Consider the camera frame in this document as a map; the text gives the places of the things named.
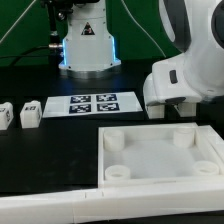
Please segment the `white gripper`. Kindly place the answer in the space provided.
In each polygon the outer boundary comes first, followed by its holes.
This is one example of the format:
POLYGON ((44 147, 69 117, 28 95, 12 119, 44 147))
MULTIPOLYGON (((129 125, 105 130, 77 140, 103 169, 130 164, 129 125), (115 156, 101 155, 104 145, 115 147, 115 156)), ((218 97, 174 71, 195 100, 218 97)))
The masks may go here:
POLYGON ((202 93, 194 89, 184 77, 184 55, 156 62, 152 66, 143 85, 144 102, 147 108, 177 105, 182 103, 197 104, 202 101, 213 101, 223 94, 212 88, 202 93))

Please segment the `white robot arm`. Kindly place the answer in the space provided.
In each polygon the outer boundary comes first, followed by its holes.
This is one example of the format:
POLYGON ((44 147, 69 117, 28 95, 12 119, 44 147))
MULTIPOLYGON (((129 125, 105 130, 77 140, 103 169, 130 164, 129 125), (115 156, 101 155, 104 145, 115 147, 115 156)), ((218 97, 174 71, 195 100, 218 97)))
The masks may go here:
MULTIPOLYGON (((40 0, 49 19, 66 20, 60 67, 104 70, 116 64, 105 0, 40 0)), ((175 57, 156 62, 143 86, 145 104, 198 103, 224 97, 224 0, 158 0, 175 57)))

